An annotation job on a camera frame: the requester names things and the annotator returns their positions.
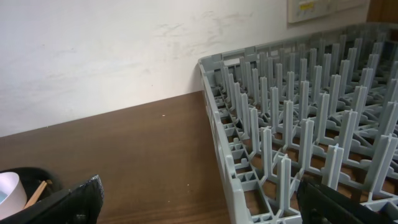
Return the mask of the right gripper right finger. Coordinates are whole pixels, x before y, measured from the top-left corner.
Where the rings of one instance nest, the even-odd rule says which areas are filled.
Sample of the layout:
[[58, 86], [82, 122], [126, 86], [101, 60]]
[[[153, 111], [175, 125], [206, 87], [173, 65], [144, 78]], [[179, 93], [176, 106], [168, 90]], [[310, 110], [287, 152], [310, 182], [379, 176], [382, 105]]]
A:
[[375, 212], [312, 178], [300, 181], [297, 201], [303, 224], [397, 223], [397, 206], [392, 203]]

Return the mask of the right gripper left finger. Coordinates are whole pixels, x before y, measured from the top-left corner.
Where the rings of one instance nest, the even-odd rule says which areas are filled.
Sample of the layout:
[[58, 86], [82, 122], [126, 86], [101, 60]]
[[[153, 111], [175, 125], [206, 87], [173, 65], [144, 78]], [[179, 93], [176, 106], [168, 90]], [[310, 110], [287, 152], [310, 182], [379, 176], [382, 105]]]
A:
[[62, 189], [3, 220], [2, 224], [96, 224], [104, 201], [98, 175]]

